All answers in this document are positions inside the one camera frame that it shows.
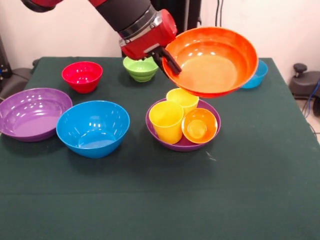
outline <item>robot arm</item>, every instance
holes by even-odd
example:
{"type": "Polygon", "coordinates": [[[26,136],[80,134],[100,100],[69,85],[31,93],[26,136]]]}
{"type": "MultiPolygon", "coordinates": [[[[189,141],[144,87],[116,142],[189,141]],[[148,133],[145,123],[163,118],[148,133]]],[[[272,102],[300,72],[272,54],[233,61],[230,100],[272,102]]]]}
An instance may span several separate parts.
{"type": "MultiPolygon", "coordinates": [[[[63,0],[21,0],[29,9],[44,13],[63,0]]],[[[181,68],[165,50],[176,38],[177,26],[167,10],[156,11],[150,0],[89,0],[101,16],[120,35],[120,47],[134,60],[152,56],[162,69],[166,58],[173,72],[181,68]]]]}

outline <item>large blue bowl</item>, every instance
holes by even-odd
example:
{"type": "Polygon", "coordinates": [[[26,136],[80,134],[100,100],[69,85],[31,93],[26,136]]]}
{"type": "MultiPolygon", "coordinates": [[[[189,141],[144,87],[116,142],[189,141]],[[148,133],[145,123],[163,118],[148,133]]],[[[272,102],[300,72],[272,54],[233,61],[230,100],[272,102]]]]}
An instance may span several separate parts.
{"type": "Polygon", "coordinates": [[[87,101],[66,111],[56,133],[75,153],[91,159],[112,153],[123,141],[130,117],[120,105],[109,101],[87,101]]]}
{"type": "Polygon", "coordinates": [[[253,89],[258,87],[261,82],[263,81],[263,79],[265,78],[265,76],[268,73],[268,66],[267,64],[262,61],[259,60],[259,65],[258,68],[254,74],[254,76],[250,79],[250,81],[248,81],[245,85],[243,85],[241,88],[242,89],[253,89]]]}

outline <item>white wall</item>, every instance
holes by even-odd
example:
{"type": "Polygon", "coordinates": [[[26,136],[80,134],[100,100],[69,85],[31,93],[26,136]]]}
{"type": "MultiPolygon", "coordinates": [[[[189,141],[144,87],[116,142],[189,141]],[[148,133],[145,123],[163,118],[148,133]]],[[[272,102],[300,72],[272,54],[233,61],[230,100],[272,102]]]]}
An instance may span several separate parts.
{"type": "MultiPolygon", "coordinates": [[[[213,26],[217,1],[202,1],[203,25],[213,26]]],[[[259,57],[272,57],[288,81],[296,62],[320,70],[319,9],[320,0],[224,0],[222,26],[247,37],[259,57]]],[[[118,35],[86,0],[65,0],[47,13],[0,0],[0,34],[13,68],[41,56],[121,54],[118,35]]]]}
{"type": "Polygon", "coordinates": [[[0,0],[0,35],[12,68],[42,56],[121,56],[118,34],[87,0],[65,0],[46,13],[0,0]]]}
{"type": "MultiPolygon", "coordinates": [[[[202,0],[203,26],[214,26],[216,0],[202,0]]],[[[288,82],[293,64],[320,71],[320,0],[224,0],[222,27],[255,46],[259,57],[271,57],[288,82]]]]}

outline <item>orange bowl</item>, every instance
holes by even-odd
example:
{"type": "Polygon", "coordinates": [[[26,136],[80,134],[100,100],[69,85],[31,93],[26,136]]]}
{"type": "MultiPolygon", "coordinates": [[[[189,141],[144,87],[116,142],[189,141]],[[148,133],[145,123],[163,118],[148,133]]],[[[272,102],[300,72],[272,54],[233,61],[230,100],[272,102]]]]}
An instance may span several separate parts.
{"type": "Polygon", "coordinates": [[[246,84],[258,67],[253,45],[240,34],[221,27],[199,27],[185,31],[166,50],[181,66],[173,73],[167,60],[167,76],[180,88],[203,98],[231,93],[246,84]]]}
{"type": "Polygon", "coordinates": [[[182,120],[183,135],[194,144],[211,141],[218,130],[218,121],[213,113],[205,108],[196,108],[182,120]]]}

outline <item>green bowl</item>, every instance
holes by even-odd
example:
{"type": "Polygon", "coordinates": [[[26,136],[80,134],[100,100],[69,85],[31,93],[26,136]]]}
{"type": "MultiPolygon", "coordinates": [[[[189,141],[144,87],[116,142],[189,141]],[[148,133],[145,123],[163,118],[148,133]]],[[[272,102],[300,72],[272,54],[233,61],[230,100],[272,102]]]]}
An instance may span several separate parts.
{"type": "Polygon", "coordinates": [[[123,66],[130,76],[140,83],[150,81],[159,69],[152,57],[145,60],[132,60],[126,57],[123,60],[123,66]]]}

